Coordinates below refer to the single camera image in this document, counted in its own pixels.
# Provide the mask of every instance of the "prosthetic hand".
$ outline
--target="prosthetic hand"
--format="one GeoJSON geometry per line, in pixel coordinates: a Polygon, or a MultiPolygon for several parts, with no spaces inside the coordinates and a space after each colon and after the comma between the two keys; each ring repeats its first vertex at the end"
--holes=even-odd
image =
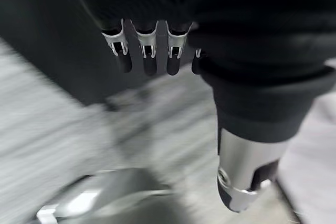
{"type": "Polygon", "coordinates": [[[124,72],[132,63],[122,19],[133,22],[148,75],[156,73],[156,20],[167,20],[171,75],[188,37],[192,71],[213,88],[217,108],[219,195],[235,212],[271,183],[314,98],[335,81],[324,62],[336,52],[336,0],[81,1],[124,72]]]}

